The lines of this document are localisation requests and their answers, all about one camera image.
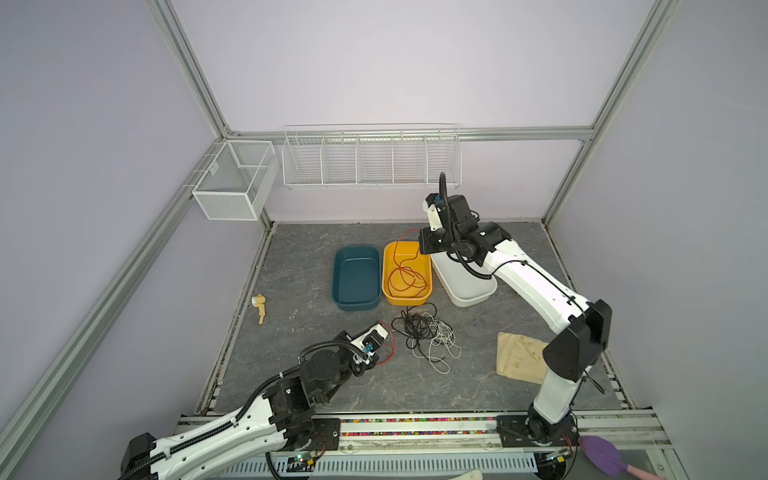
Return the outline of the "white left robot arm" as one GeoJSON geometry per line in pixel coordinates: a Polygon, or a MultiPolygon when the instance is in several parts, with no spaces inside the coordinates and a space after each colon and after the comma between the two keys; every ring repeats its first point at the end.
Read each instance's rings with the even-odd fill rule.
{"type": "Polygon", "coordinates": [[[262,382],[244,405],[185,433],[134,437],[120,467],[122,479],[204,479],[250,457],[302,447],[315,432],[316,407],[330,402],[351,377],[379,362],[388,337],[379,324],[351,337],[303,349],[298,365],[262,382]]]}

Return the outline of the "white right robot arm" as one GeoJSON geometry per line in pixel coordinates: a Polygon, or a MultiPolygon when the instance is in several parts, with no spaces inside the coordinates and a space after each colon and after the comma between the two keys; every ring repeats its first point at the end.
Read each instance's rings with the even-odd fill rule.
{"type": "Polygon", "coordinates": [[[516,435],[545,446],[576,428],[573,401],[609,343],[612,308],[590,301],[535,262],[495,222],[483,222],[462,195],[449,195],[447,175],[423,203],[429,225],[419,232],[423,255],[445,253],[471,276],[506,283],[543,319],[553,339],[543,348],[544,379],[516,435]]]}

